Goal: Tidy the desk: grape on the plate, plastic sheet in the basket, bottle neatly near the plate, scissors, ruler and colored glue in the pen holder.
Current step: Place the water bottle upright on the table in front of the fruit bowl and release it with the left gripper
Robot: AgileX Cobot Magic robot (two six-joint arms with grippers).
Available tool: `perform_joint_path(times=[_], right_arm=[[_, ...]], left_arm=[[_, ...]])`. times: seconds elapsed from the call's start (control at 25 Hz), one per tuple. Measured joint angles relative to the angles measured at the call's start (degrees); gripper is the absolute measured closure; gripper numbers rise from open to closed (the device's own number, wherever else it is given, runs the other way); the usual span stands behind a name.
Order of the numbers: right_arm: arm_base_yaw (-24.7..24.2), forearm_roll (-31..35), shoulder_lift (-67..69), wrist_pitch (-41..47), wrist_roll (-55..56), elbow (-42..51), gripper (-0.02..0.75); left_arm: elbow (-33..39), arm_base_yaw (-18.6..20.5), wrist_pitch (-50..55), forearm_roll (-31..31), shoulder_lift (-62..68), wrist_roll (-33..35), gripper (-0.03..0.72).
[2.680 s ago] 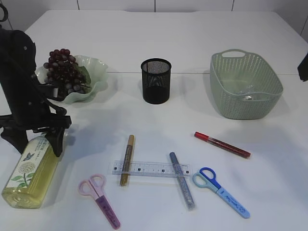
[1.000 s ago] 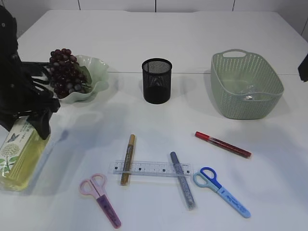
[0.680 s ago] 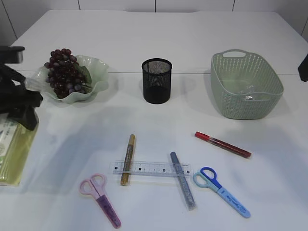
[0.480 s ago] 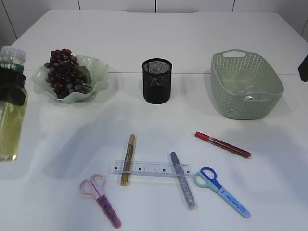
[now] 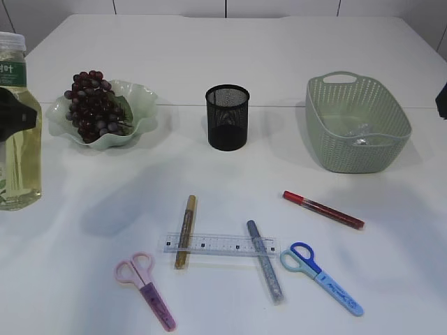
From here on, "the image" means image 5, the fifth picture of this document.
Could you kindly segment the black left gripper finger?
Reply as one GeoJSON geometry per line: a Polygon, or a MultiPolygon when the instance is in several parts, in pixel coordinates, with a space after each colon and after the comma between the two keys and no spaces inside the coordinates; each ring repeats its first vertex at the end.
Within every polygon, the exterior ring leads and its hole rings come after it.
{"type": "Polygon", "coordinates": [[[1,88],[0,103],[1,141],[10,136],[36,127],[37,111],[18,99],[7,89],[1,88]]]}

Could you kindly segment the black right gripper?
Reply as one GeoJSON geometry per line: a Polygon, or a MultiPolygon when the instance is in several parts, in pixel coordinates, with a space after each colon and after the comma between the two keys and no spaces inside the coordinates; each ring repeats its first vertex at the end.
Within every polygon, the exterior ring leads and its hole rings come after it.
{"type": "Polygon", "coordinates": [[[439,116],[444,120],[447,120],[447,84],[444,85],[443,89],[435,98],[435,103],[437,105],[439,116]]]}

